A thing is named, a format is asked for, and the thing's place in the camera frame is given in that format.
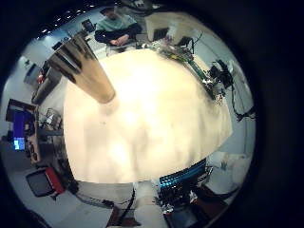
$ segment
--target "black device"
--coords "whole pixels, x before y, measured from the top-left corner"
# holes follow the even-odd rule
[[[87,32],[92,32],[95,30],[95,27],[93,26],[92,22],[89,19],[83,21],[82,25]]]

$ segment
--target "blue screen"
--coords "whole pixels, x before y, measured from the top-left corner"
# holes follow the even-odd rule
[[[25,147],[25,138],[13,138],[13,145],[15,150],[24,150]]]

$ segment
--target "desk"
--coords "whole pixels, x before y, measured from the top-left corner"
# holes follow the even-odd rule
[[[37,118],[38,117],[36,117],[36,121],[34,122],[35,133],[28,136],[30,163],[37,163],[41,160],[41,152],[39,146],[40,136],[62,136],[64,134],[62,129],[50,130],[39,128],[39,122]]]
[[[232,134],[225,99],[222,105],[211,101],[182,64],[150,49],[100,63],[116,90],[110,104],[97,103],[73,83],[66,86],[65,142],[75,180],[123,183],[165,176],[201,161]]]

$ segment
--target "blue light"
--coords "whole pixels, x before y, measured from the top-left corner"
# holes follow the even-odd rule
[[[15,150],[19,150],[19,142],[17,140],[14,140],[13,144],[15,146]]]

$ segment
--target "electronic equipment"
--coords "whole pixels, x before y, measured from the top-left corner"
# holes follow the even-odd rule
[[[26,124],[28,124],[28,132],[32,134],[34,131],[33,127],[33,115],[26,111],[14,110],[14,118],[13,118],[13,144],[14,150],[25,150],[26,142],[25,142],[25,132],[26,132]]]
[[[181,63],[188,63],[196,72],[199,82],[212,100],[220,100],[224,97],[225,89],[233,84],[233,78],[227,65],[221,60],[217,60],[209,71],[204,71],[194,61],[193,54],[188,47],[175,46],[171,42],[170,37],[165,37],[152,44],[143,44],[142,47],[153,49],[159,54]]]

